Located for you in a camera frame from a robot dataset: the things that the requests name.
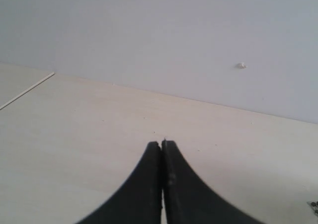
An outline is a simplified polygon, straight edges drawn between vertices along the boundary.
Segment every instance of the white speck on wall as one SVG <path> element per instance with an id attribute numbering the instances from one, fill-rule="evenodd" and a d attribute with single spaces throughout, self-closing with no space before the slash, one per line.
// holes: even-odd
<path id="1" fill-rule="evenodd" d="M 245 65 L 245 63 L 239 63 L 239 64 L 237 65 L 237 67 L 238 67 L 239 69 L 246 69 L 246 68 L 247 68 L 247 66 Z"/>

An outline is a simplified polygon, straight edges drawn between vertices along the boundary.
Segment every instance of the thin white strip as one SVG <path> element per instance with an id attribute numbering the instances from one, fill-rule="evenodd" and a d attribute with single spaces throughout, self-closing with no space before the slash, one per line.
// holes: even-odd
<path id="1" fill-rule="evenodd" d="M 42 82 L 44 82 L 45 80 L 49 79 L 51 76 L 53 76 L 55 73 L 51 73 L 49 75 L 47 75 L 46 77 L 44 77 L 43 79 L 39 80 L 37 83 L 33 84 L 32 86 L 30 86 L 28 89 L 26 89 L 24 92 L 20 93 L 18 96 L 12 98 L 10 101 L 8 101 L 7 103 L 3 104 L 2 106 L 0 106 L 0 111 L 2 109 L 4 109 L 6 106 L 8 106 L 9 104 L 11 104 L 12 102 L 14 102 L 16 99 L 18 99 L 19 97 L 23 96 L 24 94 L 26 94 L 27 92 L 29 92 L 30 90 L 32 90 L 33 88 L 35 88 L 36 86 L 40 85 Z"/>

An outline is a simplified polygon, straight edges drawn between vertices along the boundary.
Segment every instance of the dark object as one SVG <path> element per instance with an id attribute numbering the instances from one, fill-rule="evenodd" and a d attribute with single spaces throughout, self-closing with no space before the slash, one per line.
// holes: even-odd
<path id="1" fill-rule="evenodd" d="M 160 155 L 158 143 L 149 143 L 123 186 L 79 224 L 159 224 Z"/>
<path id="2" fill-rule="evenodd" d="M 162 170 L 168 224 L 260 224 L 203 183 L 174 141 L 162 142 Z"/>

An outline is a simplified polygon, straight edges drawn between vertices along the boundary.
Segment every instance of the floor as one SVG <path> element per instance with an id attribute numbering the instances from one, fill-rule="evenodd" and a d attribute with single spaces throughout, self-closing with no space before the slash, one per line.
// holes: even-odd
<path id="1" fill-rule="evenodd" d="M 0 104 L 49 74 L 1 64 Z M 0 223 L 79 221 L 164 138 L 253 217 L 317 223 L 318 125 L 59 74 L 0 110 Z"/>

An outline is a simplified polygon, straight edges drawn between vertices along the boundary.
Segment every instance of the wall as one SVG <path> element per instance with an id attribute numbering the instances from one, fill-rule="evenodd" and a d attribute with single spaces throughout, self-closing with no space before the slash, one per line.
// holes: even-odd
<path id="1" fill-rule="evenodd" d="M 0 0 L 0 61 L 318 123 L 317 28 L 318 0 Z"/>

